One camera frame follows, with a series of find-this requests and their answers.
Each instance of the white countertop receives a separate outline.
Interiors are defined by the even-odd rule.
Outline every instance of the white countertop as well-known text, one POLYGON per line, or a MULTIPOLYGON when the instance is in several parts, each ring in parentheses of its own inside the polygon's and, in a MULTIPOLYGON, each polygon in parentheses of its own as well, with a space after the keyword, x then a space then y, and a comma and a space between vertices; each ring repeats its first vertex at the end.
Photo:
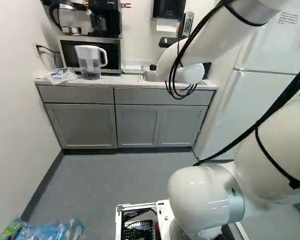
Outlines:
MULTIPOLYGON (((63 82, 58 86, 71 86, 71 87, 96 87, 96 88, 135 88, 135 89, 165 89, 166 84, 164 82, 151 82, 142 81, 143 76, 141 74, 122 74, 120 76, 101 76, 98 80, 86 80, 83 78, 77 78, 72 81, 63 82)), ((36 79, 36 85, 52 85, 49 80, 36 79)), ((176 83, 177 88, 185 88, 188 84, 176 83)), ((199 83, 197 90, 217 90, 218 86, 209 80, 203 80, 199 83)))

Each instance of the white refrigerator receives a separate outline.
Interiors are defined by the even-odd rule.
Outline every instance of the white refrigerator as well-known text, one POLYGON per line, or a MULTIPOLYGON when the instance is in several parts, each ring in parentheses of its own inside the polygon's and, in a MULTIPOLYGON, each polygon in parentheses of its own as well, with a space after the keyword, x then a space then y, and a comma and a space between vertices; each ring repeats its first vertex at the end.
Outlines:
MULTIPOLYGON (((300 71, 300 0, 287 5, 246 39, 235 62, 228 64, 234 67, 223 81, 219 104, 209 110, 214 116, 202 126, 207 128, 207 124, 209 129, 201 131, 194 148, 200 160, 217 153, 253 125, 300 71)), ((216 159, 235 159, 238 146, 216 159)))

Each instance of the plastic bag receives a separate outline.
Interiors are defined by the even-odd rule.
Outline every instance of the plastic bag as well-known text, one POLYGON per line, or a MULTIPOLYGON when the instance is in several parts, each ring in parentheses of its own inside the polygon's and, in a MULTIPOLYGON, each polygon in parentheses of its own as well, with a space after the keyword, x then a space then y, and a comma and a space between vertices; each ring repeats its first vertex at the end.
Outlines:
POLYGON ((69 223, 40 225, 37 228, 24 226, 15 240, 78 240, 84 225, 78 218, 69 223))
POLYGON ((78 78, 78 75, 73 73, 69 68, 63 67, 53 71, 46 71, 43 75, 38 76, 37 79, 47 79, 52 85, 58 85, 63 82, 72 81, 78 78))

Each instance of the wall outlet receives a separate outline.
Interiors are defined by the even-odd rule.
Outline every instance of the wall outlet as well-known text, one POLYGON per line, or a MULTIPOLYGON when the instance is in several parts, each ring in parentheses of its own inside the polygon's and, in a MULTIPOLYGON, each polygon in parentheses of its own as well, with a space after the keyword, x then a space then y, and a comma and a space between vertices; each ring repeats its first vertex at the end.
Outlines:
POLYGON ((36 45, 40 45, 40 44, 37 43, 37 42, 32 43, 32 47, 33 47, 33 50, 34 50, 34 53, 35 53, 35 57, 39 59, 40 58, 40 53, 39 53, 39 50, 38 50, 36 45))

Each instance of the refrigerator door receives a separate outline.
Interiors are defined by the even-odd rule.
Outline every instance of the refrigerator door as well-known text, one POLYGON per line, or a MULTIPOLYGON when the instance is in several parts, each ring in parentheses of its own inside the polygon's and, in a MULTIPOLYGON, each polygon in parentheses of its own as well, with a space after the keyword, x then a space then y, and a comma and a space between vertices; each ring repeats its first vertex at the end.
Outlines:
MULTIPOLYGON (((228 99, 223 99, 224 104, 219 106, 213 130, 198 156, 199 159, 217 153, 253 125, 294 77, 294 75, 234 70, 229 79, 233 84, 227 86, 233 89, 232 94, 228 99)), ((239 145, 216 159, 235 159, 239 145)))
POLYGON ((291 1, 242 43, 234 68, 297 74, 300 71, 300 0, 291 1))

